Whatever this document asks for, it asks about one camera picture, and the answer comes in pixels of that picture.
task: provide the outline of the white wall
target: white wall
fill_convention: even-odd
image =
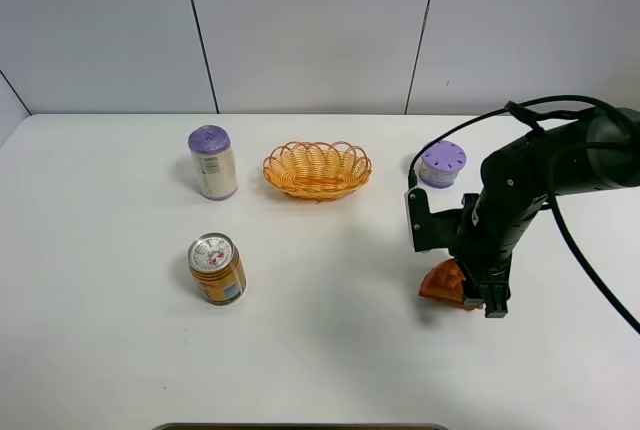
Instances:
[[[404,112],[427,0],[195,0],[221,112]]]
[[[568,93],[638,103],[639,19],[640,0],[432,0],[409,113]]]
[[[0,73],[0,146],[29,114]]]
[[[215,112],[189,0],[0,0],[0,66],[41,112]]]

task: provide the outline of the orange object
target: orange object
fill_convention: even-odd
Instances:
[[[432,298],[465,310],[482,308],[482,305],[469,306],[464,304],[463,280],[465,278],[460,267],[453,258],[450,258],[431,269],[424,277],[418,294],[421,297]]]
[[[347,142],[289,142],[265,158],[262,173],[292,197],[336,200],[367,183],[371,160]]]

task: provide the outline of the robotic arm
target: robotic arm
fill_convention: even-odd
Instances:
[[[484,188],[479,195],[464,194],[461,209],[430,213],[427,193],[415,184],[412,165],[405,194],[412,245],[417,252],[446,248],[464,274],[465,305],[484,304],[485,317],[507,314],[513,249],[540,210],[553,209],[558,220],[556,195],[640,185],[640,113],[580,98],[599,105],[580,112],[539,114],[525,107],[560,98],[509,102],[504,112],[531,131],[483,161]],[[545,131],[537,122],[549,118],[576,121]]]

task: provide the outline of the white container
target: white container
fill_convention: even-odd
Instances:
[[[231,139],[223,128],[215,125],[198,128],[189,135],[189,150],[205,197],[225,200],[236,193],[236,164]]]

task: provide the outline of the purple cap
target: purple cap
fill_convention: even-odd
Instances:
[[[215,125],[204,125],[189,135],[189,149],[201,155],[216,155],[230,146],[229,134]]]
[[[422,154],[422,164],[426,168],[420,169],[420,178],[432,187],[450,187],[466,163],[467,154],[462,148],[441,140]]]

